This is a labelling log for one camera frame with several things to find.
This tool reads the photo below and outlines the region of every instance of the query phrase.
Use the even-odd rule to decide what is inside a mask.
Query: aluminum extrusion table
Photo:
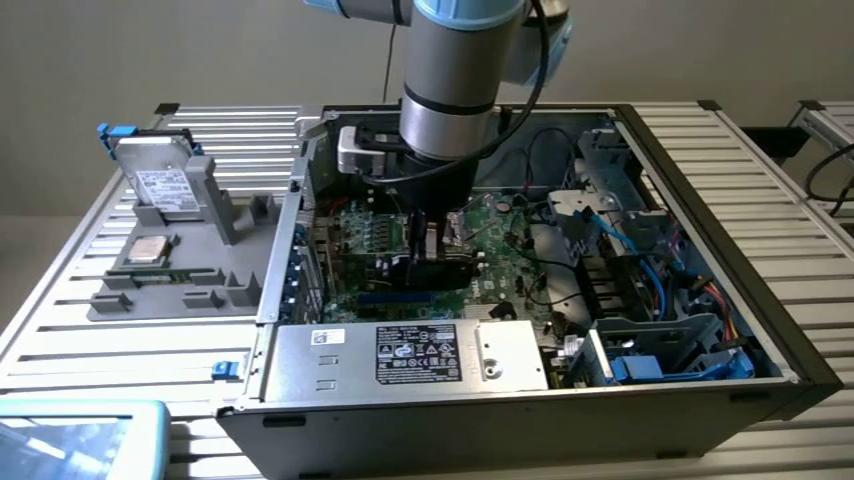
[[[635,108],[845,390],[793,421],[755,425],[700,459],[429,478],[854,478],[854,240],[805,202],[723,112],[696,103]],[[297,112],[297,107],[181,107],[150,126],[192,130],[232,196],[274,194],[286,188],[298,155]],[[116,173],[0,337],[0,393],[162,400],[172,414],[168,478],[260,478],[209,416],[209,400],[241,391],[240,383],[210,381],[210,366],[238,361],[249,351],[253,317],[86,320],[96,277],[110,267],[136,222],[133,201]]]

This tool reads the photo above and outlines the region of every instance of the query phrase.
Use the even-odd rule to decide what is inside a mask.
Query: power supply label
[[[461,382],[456,325],[376,327],[376,381]]]

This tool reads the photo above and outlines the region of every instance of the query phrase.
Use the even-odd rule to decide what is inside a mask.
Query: light blue tablet
[[[160,479],[168,441],[162,402],[0,397],[3,479]]]

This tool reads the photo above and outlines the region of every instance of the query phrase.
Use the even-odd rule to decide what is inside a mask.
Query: barcode sticker
[[[182,170],[150,170],[136,172],[150,204],[164,213],[197,212],[198,202]]]

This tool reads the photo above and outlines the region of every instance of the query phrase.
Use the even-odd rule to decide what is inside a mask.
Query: green circuit board
[[[496,207],[501,204],[503,213]],[[528,287],[539,277],[535,262],[519,256],[504,240],[507,231],[520,233],[523,229],[523,207],[512,206],[512,197],[481,194],[461,211],[458,219],[462,238],[456,245],[446,245],[446,252],[481,252],[478,276],[468,288],[428,292],[413,297],[413,301],[365,306],[360,295],[381,292],[381,282],[370,284],[364,277],[364,256],[405,255],[405,221],[402,214],[373,214],[358,201],[348,202],[337,212],[336,231],[341,248],[334,264],[334,294],[324,305],[324,323],[353,323],[384,320],[418,320],[449,318],[488,318],[490,306],[501,301],[512,303],[519,319],[544,323],[549,317],[548,307],[525,301],[516,290],[516,277]]]

